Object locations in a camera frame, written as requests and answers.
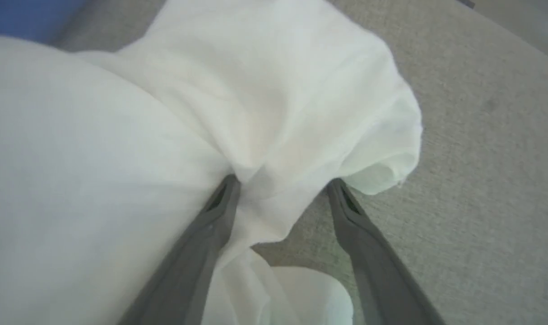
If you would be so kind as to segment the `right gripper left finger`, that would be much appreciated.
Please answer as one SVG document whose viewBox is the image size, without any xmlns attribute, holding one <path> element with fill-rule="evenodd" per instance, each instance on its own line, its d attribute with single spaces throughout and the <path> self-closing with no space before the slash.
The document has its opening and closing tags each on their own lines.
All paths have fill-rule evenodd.
<svg viewBox="0 0 548 325">
<path fill-rule="evenodd" d="M 122 325 L 199 325 L 220 251 L 228 243 L 241 184 L 226 176 L 144 285 Z"/>
</svg>

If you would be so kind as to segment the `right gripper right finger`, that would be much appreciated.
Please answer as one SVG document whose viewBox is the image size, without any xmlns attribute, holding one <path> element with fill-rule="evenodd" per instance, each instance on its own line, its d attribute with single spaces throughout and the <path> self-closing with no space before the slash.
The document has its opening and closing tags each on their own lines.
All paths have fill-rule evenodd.
<svg viewBox="0 0 548 325">
<path fill-rule="evenodd" d="M 348 253 L 367 325 L 445 321 L 342 179 L 326 186 L 334 233 Z"/>
</svg>

